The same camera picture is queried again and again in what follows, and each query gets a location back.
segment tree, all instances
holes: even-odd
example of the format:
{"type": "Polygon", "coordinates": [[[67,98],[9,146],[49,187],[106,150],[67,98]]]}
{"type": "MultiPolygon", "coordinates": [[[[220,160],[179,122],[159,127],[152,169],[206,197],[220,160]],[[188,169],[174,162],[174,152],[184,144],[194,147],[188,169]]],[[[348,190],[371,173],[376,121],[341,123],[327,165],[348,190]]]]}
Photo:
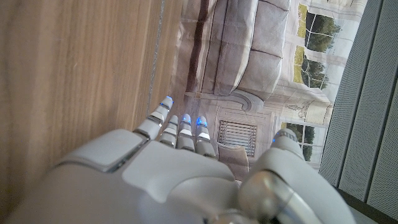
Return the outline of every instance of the tree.
{"type": "Polygon", "coordinates": [[[312,146],[303,146],[303,156],[307,162],[311,162],[312,146]]]}
{"type": "Polygon", "coordinates": [[[304,60],[301,66],[301,76],[304,84],[308,87],[319,88],[321,90],[326,88],[326,82],[329,81],[329,78],[327,77],[327,75],[322,73],[325,69],[325,66],[320,62],[308,60],[306,55],[304,55],[303,57],[304,60]]]}
{"type": "Polygon", "coordinates": [[[305,34],[306,47],[317,52],[326,52],[332,48],[333,38],[341,30],[341,27],[335,24],[334,18],[307,12],[306,22],[307,29],[311,31],[305,34]]]}
{"type": "MultiPolygon", "coordinates": [[[[292,130],[299,142],[303,139],[303,126],[299,124],[286,124],[286,128],[292,130]]],[[[304,143],[313,144],[313,139],[315,137],[314,127],[306,126],[304,132],[304,143]]],[[[312,156],[312,146],[303,146],[303,156],[307,162],[311,161],[312,156]]]]}

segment floor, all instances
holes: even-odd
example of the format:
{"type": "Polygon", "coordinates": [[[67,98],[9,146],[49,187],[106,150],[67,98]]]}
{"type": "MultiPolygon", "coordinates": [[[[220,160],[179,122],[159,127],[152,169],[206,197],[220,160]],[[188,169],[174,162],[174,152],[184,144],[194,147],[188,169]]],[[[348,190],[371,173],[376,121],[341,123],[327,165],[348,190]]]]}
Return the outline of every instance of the floor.
{"type": "Polygon", "coordinates": [[[0,222],[66,153],[133,130],[166,95],[183,96],[170,81],[181,8],[0,2],[0,222]]]}

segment wooden table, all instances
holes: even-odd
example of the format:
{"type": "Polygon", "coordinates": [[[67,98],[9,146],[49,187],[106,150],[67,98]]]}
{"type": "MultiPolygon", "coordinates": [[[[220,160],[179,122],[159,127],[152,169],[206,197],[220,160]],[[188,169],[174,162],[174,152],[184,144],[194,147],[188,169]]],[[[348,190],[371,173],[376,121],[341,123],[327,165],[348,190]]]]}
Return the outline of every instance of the wooden table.
{"type": "Polygon", "coordinates": [[[181,8],[0,1],[0,222],[62,156],[132,130],[167,95],[181,8]]]}

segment window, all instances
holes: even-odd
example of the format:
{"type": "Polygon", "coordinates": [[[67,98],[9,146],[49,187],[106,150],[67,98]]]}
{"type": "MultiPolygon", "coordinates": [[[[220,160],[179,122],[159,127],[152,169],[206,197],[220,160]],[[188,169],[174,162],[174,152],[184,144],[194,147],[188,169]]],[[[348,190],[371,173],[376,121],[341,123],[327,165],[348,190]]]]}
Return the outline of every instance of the window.
{"type": "Polygon", "coordinates": [[[302,148],[304,159],[307,162],[321,163],[326,128],[286,122],[282,122],[280,128],[288,128],[296,134],[298,144],[302,148]]]}
{"type": "Polygon", "coordinates": [[[257,126],[220,121],[218,130],[218,142],[226,146],[243,146],[248,156],[254,157],[256,148],[257,126]]]}

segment wooden surface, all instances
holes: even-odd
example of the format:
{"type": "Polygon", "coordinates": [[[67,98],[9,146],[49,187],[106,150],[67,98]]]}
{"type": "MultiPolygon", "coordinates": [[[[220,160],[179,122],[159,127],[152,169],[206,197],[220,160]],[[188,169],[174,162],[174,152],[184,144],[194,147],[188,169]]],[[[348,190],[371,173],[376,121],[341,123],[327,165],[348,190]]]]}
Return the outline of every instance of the wooden surface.
{"type": "Polygon", "coordinates": [[[150,94],[161,0],[0,1],[1,217],[66,153],[164,98],[181,6],[164,1],[150,94]]]}

